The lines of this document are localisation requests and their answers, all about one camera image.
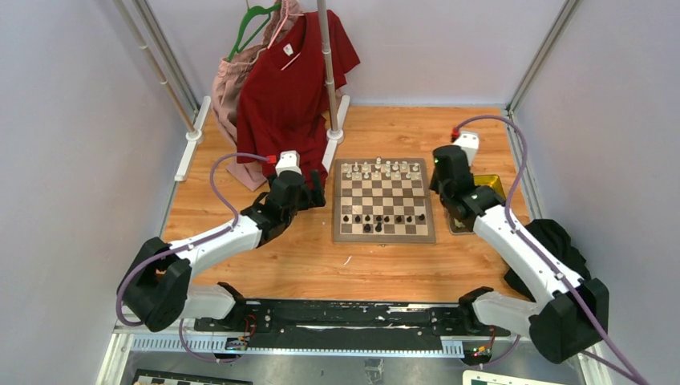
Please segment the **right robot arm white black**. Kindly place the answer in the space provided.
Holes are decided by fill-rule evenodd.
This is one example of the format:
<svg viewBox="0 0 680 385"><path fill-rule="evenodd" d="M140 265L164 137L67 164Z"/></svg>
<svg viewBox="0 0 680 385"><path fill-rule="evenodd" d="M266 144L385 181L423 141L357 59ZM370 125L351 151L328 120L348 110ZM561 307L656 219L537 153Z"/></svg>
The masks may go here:
<svg viewBox="0 0 680 385"><path fill-rule="evenodd" d="M609 290L557 260L517 220L506 201L476 184L468 154L458 145L436 148L430 189L452 220L486 241L515 271L532 301L480 287L459 299L459 327L479 334L497 326L530 338L551 363L563 363L602 340L609 321Z"/></svg>

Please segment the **gold metal tray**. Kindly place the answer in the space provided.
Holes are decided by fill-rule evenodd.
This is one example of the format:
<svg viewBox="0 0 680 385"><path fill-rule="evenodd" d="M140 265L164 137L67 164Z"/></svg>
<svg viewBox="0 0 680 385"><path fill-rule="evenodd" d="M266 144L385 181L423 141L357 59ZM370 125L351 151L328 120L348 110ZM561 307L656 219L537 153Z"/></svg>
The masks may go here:
<svg viewBox="0 0 680 385"><path fill-rule="evenodd" d="M503 200L507 199L502 185L502 181L498 175L496 174L474 175L474 181L477 185L487 185L488 187L493 189L499 196L501 196ZM446 213L446 219L448 223L449 232L452 235L464 235L471 233L471 231L468 231L465 228L462 222L459 222L450 213Z"/></svg>

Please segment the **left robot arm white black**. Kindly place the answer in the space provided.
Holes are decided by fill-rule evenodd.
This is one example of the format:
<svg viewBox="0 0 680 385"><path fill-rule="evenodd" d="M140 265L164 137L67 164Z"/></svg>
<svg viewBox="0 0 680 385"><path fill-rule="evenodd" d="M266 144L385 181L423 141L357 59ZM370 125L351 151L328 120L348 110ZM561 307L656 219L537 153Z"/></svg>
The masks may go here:
<svg viewBox="0 0 680 385"><path fill-rule="evenodd" d="M245 300L226 283L193 285L195 277L221 261L257 249L281 236L298 212L326 204L318 171L286 170L270 178L270 190L216 228L166 243L145 241L116 292L116 312L127 326L159 332L184 318L211 318L224 330L245 323Z"/></svg>

